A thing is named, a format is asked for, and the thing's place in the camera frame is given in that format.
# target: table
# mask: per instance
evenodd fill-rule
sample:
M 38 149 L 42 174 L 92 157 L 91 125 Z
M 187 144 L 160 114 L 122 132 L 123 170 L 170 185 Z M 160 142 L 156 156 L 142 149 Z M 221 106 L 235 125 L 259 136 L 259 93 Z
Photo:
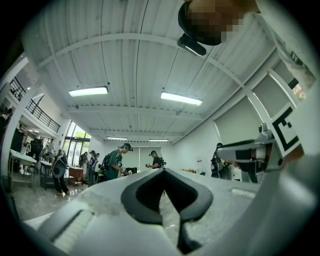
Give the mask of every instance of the table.
M 68 184 L 74 183 L 74 185 L 78 185 L 81 183 L 84 185 L 84 169 L 79 167 L 69 167 L 69 182 Z
M 54 180 L 51 178 L 51 176 L 49 176 L 49 171 L 51 168 L 51 163 L 47 162 L 47 161 L 40 161 L 41 163 L 41 168 L 40 168 L 40 186 L 44 184 L 44 189 L 47 191 L 47 185 L 53 185 L 54 184 Z
M 36 192 L 36 184 L 35 184 L 35 170 L 33 170 L 33 174 L 31 172 L 30 180 L 27 179 L 18 179 L 14 178 L 14 161 L 19 161 L 24 166 L 32 166 L 37 161 L 33 159 L 31 156 L 27 156 L 25 154 L 19 153 L 13 149 L 10 149 L 10 168 L 9 172 L 11 173 L 11 189 L 14 190 L 14 182 L 20 182 L 20 183 L 31 183 L 33 184 L 33 190 Z

